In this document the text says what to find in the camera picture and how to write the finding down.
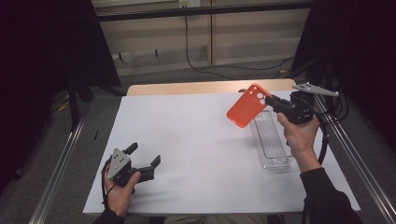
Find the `transparent plastic container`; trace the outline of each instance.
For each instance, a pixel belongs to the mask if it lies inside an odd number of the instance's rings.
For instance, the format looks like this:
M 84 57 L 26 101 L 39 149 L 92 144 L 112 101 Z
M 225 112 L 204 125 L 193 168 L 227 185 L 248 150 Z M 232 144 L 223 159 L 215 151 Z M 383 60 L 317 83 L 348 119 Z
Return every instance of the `transparent plastic container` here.
M 249 125 L 262 168 L 289 167 L 294 158 L 276 113 L 264 110 Z

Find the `red phone case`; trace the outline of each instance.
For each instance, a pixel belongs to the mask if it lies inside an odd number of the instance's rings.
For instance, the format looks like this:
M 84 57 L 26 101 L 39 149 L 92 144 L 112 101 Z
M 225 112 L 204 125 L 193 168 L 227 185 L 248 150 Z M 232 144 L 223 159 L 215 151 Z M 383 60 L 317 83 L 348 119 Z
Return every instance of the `red phone case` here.
M 265 96 L 271 96 L 259 84 L 253 83 L 227 112 L 227 118 L 245 128 L 267 106 Z

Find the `sleeve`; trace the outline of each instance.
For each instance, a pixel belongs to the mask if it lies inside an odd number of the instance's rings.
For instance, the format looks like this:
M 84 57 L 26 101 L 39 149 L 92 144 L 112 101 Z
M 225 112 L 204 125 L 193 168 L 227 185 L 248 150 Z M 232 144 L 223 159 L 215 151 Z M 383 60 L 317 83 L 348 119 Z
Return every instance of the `sleeve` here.
M 311 224 L 361 224 L 344 192 L 338 191 L 323 168 L 300 175 L 306 192 L 305 209 Z
M 107 208 L 102 215 L 93 222 L 93 224 L 122 224 L 124 220 L 124 217 L 117 217 L 116 213 Z

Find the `human hand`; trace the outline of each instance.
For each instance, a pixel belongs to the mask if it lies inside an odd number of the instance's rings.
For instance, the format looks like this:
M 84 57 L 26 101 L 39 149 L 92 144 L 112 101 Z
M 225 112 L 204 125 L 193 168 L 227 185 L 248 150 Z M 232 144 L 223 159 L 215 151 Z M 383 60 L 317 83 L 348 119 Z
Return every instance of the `human hand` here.
M 288 140 L 291 155 L 297 160 L 300 171 L 305 172 L 320 167 L 314 151 L 315 136 L 320 125 L 316 116 L 306 124 L 293 124 L 285 115 L 277 113 L 277 120 L 285 128 L 284 134 Z
M 132 198 L 132 191 L 134 186 L 139 181 L 141 176 L 140 172 L 134 173 L 125 187 L 120 187 L 116 185 L 116 182 L 112 179 L 108 179 L 108 170 L 110 164 L 105 170 L 105 186 L 107 191 L 107 201 L 110 210 L 116 213 L 118 217 L 125 217 L 128 213 L 129 203 Z

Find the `white tabletop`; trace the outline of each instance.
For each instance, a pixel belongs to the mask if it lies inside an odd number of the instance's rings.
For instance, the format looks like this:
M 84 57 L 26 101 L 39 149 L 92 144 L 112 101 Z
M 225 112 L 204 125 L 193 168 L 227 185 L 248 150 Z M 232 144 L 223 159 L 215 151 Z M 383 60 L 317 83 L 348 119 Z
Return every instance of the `white tabletop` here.
M 273 91 L 289 99 L 290 91 Z M 304 187 L 294 161 L 284 170 L 262 169 L 249 127 L 226 113 L 240 93 L 123 97 L 84 213 L 102 213 L 100 170 L 115 147 L 133 142 L 134 167 L 161 155 L 155 179 L 136 185 L 129 212 L 147 216 L 301 212 Z M 315 149 L 321 147 L 317 135 Z M 331 150 L 323 162 L 330 179 L 359 205 Z

